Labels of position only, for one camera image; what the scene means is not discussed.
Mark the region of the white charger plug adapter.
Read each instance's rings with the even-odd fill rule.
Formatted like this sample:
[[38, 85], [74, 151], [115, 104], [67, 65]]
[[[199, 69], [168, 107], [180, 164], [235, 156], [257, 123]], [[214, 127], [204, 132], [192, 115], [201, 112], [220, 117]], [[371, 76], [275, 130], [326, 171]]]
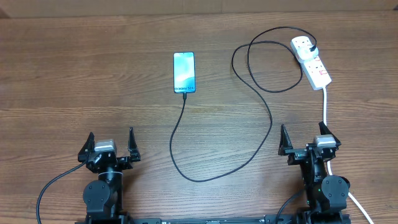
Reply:
[[314, 50], [308, 47], [299, 47], [296, 50], [296, 58], [300, 63], [306, 63], [313, 60], [319, 54], [318, 48], [315, 47]]

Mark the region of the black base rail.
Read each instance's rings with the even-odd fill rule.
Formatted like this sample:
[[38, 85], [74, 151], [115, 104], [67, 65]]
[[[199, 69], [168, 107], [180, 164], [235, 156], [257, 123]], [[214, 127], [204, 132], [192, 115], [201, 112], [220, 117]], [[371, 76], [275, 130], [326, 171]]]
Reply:
[[[320, 219], [315, 220], [311, 223], [342, 223], [351, 224], [349, 215], [343, 215], [342, 221], [321, 221]], [[304, 223], [304, 221], [296, 221], [293, 215], [280, 215], [277, 223], [280, 224], [293, 224], [293, 223]], [[274, 224], [276, 223], [276, 215], [265, 215], [263, 217], [239, 217], [239, 218], [199, 218], [199, 219], [171, 219], [162, 220], [160, 218], [132, 218], [127, 220], [126, 218], [119, 218], [114, 220], [95, 220], [89, 221], [84, 220], [81, 222], [75, 222], [76, 224], [84, 223], [134, 223], [134, 224]]]

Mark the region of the Galaxy smartphone blue screen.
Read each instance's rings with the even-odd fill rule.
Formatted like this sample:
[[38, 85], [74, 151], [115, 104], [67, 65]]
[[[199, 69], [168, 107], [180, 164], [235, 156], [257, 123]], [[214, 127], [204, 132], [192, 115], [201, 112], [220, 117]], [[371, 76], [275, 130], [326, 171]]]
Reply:
[[196, 92], [195, 54], [193, 52], [174, 53], [174, 92]]

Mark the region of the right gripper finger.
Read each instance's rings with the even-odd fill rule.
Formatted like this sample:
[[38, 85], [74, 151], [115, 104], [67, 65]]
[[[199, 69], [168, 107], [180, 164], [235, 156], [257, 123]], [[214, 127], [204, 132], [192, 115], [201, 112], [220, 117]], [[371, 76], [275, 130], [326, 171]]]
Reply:
[[293, 150], [294, 148], [289, 138], [288, 132], [284, 124], [282, 124], [280, 127], [280, 143], [279, 143], [278, 155], [287, 156], [293, 153]]
[[319, 122], [318, 125], [320, 128], [321, 135], [327, 135], [327, 134], [332, 135], [332, 132], [328, 129], [327, 125], [323, 121]]

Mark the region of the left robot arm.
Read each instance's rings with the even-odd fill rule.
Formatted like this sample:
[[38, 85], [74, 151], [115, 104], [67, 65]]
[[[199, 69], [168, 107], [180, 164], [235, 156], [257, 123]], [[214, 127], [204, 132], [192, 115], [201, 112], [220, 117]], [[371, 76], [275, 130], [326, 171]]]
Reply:
[[86, 204], [85, 223], [133, 223], [129, 212], [123, 209], [123, 171], [133, 168], [141, 160], [134, 137], [129, 128], [128, 156], [117, 156], [113, 139], [95, 141], [90, 133], [78, 153], [78, 161], [97, 174], [98, 178], [85, 187], [83, 201]]

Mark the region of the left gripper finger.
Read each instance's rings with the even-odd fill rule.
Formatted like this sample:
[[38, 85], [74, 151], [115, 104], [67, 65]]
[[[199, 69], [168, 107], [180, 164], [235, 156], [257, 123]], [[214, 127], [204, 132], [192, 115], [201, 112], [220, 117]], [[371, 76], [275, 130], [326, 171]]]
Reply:
[[129, 140], [128, 140], [128, 147], [127, 147], [129, 154], [130, 154], [130, 161], [131, 162], [138, 162], [141, 160], [141, 155], [138, 150], [136, 140], [134, 137], [134, 129], [133, 127], [129, 128]]
[[78, 162], [85, 162], [89, 159], [90, 154], [94, 151], [95, 135], [91, 132], [88, 139], [78, 153]]

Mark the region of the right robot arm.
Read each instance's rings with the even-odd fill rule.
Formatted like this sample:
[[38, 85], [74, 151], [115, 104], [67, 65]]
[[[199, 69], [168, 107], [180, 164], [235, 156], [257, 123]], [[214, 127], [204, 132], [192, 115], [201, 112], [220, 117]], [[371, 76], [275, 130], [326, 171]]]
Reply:
[[291, 196], [285, 203], [307, 196], [307, 206], [299, 208], [288, 223], [350, 223], [342, 214], [347, 207], [346, 199], [351, 184], [348, 179], [328, 174], [325, 163], [336, 156], [340, 140], [319, 122], [320, 134], [304, 148], [294, 148], [284, 125], [280, 127], [278, 155], [287, 156], [287, 164], [300, 166], [304, 189]]

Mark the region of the white power strip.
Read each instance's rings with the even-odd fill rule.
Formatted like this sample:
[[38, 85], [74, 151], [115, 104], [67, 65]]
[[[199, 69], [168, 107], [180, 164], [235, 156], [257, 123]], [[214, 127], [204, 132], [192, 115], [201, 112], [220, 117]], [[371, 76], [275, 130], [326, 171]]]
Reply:
[[[298, 36], [293, 38], [290, 45], [294, 51], [295, 57], [296, 50], [299, 47], [313, 47], [311, 40], [307, 36]], [[331, 77], [322, 63], [319, 54], [313, 60], [306, 63], [300, 63], [300, 65], [314, 90], [321, 90], [331, 83]]]

